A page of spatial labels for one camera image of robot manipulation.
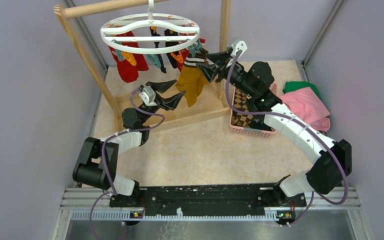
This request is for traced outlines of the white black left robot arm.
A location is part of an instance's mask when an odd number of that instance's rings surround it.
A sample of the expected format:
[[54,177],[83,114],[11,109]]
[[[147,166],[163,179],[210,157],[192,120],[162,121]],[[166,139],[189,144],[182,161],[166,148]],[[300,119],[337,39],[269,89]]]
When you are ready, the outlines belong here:
[[147,82],[134,89],[129,96],[130,107],[122,111],[124,129],[104,138],[88,137],[84,140],[72,171],[72,179],[98,188],[106,194],[121,195],[129,207],[140,202],[137,183],[117,174],[119,154],[144,145],[150,131],[159,127],[165,116],[159,110],[174,111],[185,95],[184,91],[164,98],[161,95],[177,81]]

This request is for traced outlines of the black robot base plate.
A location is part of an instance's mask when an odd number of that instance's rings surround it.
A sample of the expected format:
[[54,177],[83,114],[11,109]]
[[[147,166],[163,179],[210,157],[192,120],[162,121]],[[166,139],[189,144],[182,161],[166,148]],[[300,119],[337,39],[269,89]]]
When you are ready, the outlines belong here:
[[263,216],[266,208],[306,207],[304,194],[287,197],[277,183],[135,186],[132,195],[110,198],[111,208],[139,208],[145,216]]

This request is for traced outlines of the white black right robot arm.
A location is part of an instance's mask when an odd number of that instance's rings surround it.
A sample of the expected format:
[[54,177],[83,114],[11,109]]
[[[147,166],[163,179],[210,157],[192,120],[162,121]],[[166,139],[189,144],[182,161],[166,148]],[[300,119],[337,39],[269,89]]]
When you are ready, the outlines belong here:
[[349,192],[352,146],[342,139],[334,140],[300,119],[270,87],[274,83],[272,69],[267,62],[257,61],[249,70],[237,62],[239,55],[228,51],[208,54],[208,63],[196,66],[212,81],[226,80],[246,95],[246,115],[262,118],[265,125],[275,129],[300,149],[312,167],[278,181],[273,187],[273,200],[287,206],[294,196],[315,192],[322,198],[339,184],[344,185],[343,198]]

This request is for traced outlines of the white round clip hanger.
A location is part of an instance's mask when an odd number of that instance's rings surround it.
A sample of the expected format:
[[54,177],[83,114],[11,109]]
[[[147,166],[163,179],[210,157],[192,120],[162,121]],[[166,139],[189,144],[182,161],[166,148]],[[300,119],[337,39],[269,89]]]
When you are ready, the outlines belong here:
[[200,26],[191,19],[154,12],[155,2],[147,2],[146,13],[121,16],[100,28],[102,41],[116,50],[155,55],[177,52],[195,44]]

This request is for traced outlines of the navy blue sock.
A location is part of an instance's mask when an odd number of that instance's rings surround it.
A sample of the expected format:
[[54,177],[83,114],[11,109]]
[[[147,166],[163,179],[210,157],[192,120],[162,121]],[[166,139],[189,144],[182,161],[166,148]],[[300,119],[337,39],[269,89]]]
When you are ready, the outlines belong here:
[[260,121],[258,119],[256,121],[252,121],[249,124],[249,127],[255,130],[262,130],[262,131],[269,131],[269,132],[272,131],[272,128],[270,126],[266,125],[263,121]]

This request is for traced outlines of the mustard sock striped cuff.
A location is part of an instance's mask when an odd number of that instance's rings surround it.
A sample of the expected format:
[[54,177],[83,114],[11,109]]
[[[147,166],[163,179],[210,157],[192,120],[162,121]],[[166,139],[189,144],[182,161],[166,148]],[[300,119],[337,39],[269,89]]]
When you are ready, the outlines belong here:
[[204,86],[209,83],[202,71],[197,68],[197,64],[206,63],[206,59],[202,57],[187,57],[184,60],[175,87],[179,92],[185,92],[183,96],[189,108],[197,102]]

